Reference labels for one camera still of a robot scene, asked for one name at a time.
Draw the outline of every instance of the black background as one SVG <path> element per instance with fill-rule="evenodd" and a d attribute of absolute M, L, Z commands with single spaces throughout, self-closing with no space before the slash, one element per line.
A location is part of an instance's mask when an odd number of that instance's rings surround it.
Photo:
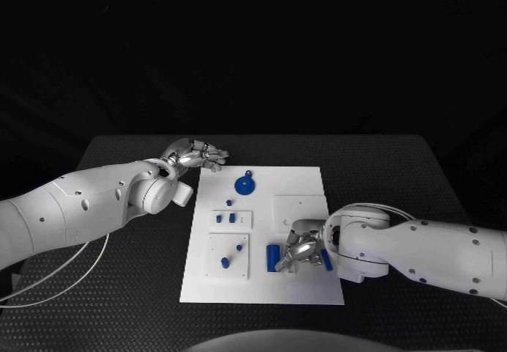
<path fill-rule="evenodd" d="M 100 134 L 417 133 L 474 223 L 507 229 L 502 2 L 3 14 L 3 199 L 74 171 Z"/>

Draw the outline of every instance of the table surface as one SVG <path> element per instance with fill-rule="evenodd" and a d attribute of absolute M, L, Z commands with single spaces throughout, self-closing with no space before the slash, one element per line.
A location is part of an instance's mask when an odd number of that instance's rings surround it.
<path fill-rule="evenodd" d="M 158 158 L 182 136 L 100 136 L 80 169 Z M 231 165 L 320 166 L 333 213 L 353 202 L 379 202 L 421 219 L 469 224 L 466 211 L 420 136 L 191 136 L 230 150 Z M 199 172 L 184 181 L 198 187 Z M 368 338 L 407 350 L 507 351 L 507 311 L 474 297 L 391 275 L 343 281 L 346 306 L 181 303 L 181 285 L 196 197 L 135 219 L 81 284 L 47 304 L 8 309 L 0 348 L 8 351 L 181 351 L 214 337 L 257 329 L 310 329 Z M 104 239 L 70 267 L 11 300 L 39 301 L 86 273 Z M 78 248 L 34 257 L 21 286 L 44 277 Z"/>

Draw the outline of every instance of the black cloth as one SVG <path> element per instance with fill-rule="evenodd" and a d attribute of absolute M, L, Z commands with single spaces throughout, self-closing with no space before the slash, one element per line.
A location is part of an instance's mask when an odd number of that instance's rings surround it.
<path fill-rule="evenodd" d="M 330 213 L 379 202 L 420 219 L 469 224 L 466 211 L 420 136 L 189 136 L 231 152 L 228 164 L 320 166 Z M 100 136 L 80 169 L 158 158 L 181 136 Z M 196 189 L 199 170 L 184 181 Z M 214 337 L 257 329 L 313 329 L 408 350 L 507 351 L 507 311 L 487 298 L 391 275 L 343 281 L 346 306 L 181 303 L 196 197 L 112 234 L 103 260 L 83 283 L 47 304 L 6 309 L 0 346 L 16 351 L 181 351 Z M 86 273 L 104 239 L 70 267 L 11 300 L 38 301 Z M 34 257 L 18 288 L 44 277 L 78 248 Z"/>

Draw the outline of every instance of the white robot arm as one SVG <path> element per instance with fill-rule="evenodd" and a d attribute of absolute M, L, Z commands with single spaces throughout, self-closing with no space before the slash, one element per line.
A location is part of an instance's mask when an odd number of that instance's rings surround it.
<path fill-rule="evenodd" d="M 507 234 L 437 221 L 391 227 L 378 208 L 352 206 L 328 220 L 299 220 L 279 270 L 293 260 L 322 264 L 326 248 L 338 276 L 353 282 L 389 274 L 389 265 L 414 281 L 470 295 L 507 299 Z"/>
<path fill-rule="evenodd" d="M 0 201 L 0 269 L 99 239 L 136 217 L 158 214 L 172 201 L 185 207 L 194 189 L 181 176 L 189 167 L 220 171 L 227 157 L 208 143 L 181 139 L 160 158 L 73 172 Z"/>

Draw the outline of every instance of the white platform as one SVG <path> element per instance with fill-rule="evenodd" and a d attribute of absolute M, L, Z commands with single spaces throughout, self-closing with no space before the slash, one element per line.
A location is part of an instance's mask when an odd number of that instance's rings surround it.
<path fill-rule="evenodd" d="M 247 170 L 253 171 L 256 191 L 243 196 L 237 193 L 235 181 L 245 175 Z M 267 245 L 279 244 L 284 247 L 289 235 L 289 232 L 277 232 L 276 229 L 276 196 L 283 195 L 325 195 L 319 167 L 225 166 L 218 173 L 208 169 L 201 170 L 181 302 L 345 304 L 335 270 L 328 271 L 323 266 L 315 267 L 309 263 L 297 262 L 294 274 L 267 272 Z M 292 219 L 296 216 L 302 219 L 326 219 L 326 198 L 319 198 L 320 200 L 316 198 L 313 202 L 292 198 L 289 202 L 297 201 L 300 206 L 294 210 L 297 213 L 289 211 L 284 218 Z M 228 199 L 232 200 L 232 207 L 227 206 Z M 214 211 L 224 214 L 251 211 L 253 229 L 241 233 L 212 229 Z M 228 216 L 224 216 L 222 221 L 228 222 Z M 241 262 L 247 256 L 234 257 L 230 268 L 224 269 L 221 258 L 225 254 L 215 253 L 214 241 L 221 237 L 221 251 L 235 256 L 241 254 L 235 252 L 235 243 L 243 238 L 225 236 L 243 235 L 248 235 L 248 262 Z"/>

